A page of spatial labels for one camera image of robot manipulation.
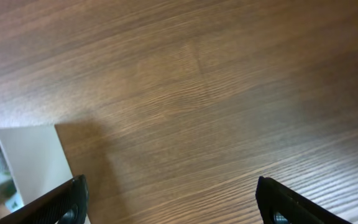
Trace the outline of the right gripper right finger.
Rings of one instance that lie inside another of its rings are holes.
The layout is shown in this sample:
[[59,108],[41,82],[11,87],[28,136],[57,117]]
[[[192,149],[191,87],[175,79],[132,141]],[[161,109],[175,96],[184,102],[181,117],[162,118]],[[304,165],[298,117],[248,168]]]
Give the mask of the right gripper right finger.
[[270,177],[259,177],[255,198],[264,223],[351,224]]

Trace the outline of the green Dettol soap bar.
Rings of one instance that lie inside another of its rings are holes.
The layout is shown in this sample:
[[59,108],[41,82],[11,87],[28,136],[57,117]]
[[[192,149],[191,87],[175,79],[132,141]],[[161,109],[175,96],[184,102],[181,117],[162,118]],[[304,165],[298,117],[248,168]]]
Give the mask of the green Dettol soap bar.
[[22,197],[13,180],[0,185],[0,205],[10,213],[16,212],[24,206]]

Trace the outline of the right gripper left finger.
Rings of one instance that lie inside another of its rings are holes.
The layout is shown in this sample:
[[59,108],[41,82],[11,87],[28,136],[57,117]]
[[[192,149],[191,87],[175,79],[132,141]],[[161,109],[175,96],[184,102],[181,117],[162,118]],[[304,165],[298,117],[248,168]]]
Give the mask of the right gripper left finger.
[[84,224],[89,191],[78,175],[45,195],[0,219],[0,224]]

